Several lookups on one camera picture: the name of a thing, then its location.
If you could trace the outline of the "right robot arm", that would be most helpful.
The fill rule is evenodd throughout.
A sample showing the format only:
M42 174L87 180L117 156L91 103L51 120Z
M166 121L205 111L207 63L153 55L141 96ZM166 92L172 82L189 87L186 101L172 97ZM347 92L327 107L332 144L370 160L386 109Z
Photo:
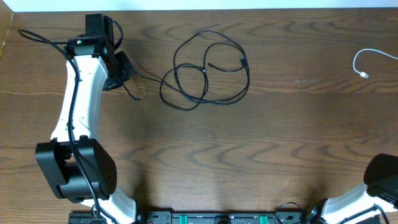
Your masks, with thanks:
M378 154L368 164L363 182L343 195L314 206L302 223L359 223L397 211L397 156Z

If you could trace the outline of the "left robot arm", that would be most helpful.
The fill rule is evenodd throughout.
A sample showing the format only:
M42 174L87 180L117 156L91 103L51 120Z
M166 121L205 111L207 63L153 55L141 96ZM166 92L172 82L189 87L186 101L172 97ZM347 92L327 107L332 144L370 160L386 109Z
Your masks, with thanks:
M135 72L114 41L118 23L104 14L85 17L85 33L70 39L67 85L58 123L35 158L53 194L90 208L88 223L139 223L137 203L119 187L116 164L98 142L101 96L124 86Z

